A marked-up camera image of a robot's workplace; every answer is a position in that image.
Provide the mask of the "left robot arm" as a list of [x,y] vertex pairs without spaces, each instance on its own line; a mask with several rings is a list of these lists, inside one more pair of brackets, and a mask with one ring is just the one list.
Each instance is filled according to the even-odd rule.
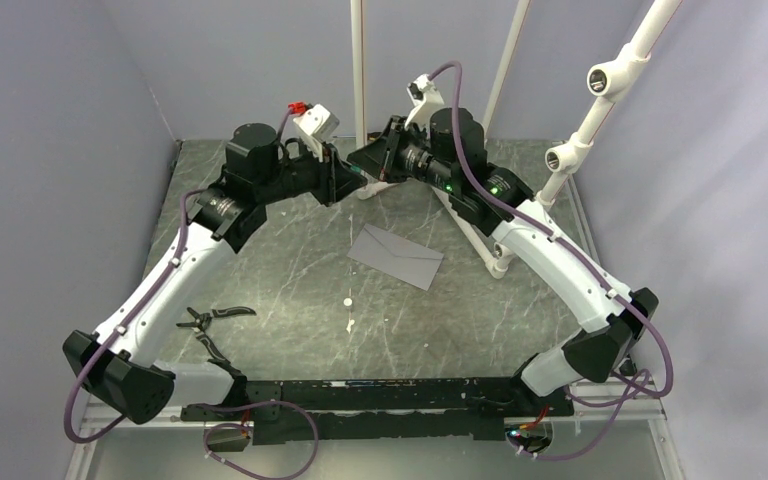
[[269,125],[237,128],[225,144],[219,177],[183,196],[173,243],[138,288],[94,331],[75,330],[65,339],[78,389],[135,424],[174,403],[208,404],[224,420],[245,411],[239,371],[216,360],[181,367],[157,360],[192,296],[266,222],[267,206],[304,194],[331,206],[366,185],[328,135],[299,134],[290,142],[295,153]]

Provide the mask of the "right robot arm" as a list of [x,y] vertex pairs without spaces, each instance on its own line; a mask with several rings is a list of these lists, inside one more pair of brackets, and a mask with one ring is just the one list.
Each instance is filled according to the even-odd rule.
[[443,108],[426,129],[394,116],[348,161],[387,183],[412,179],[444,192],[461,219],[521,258],[569,307],[578,331],[514,374],[520,413],[538,413],[550,394],[579,380],[604,382],[642,337],[639,318],[655,311],[657,296],[602,271],[515,173],[489,162],[484,129],[466,109]]

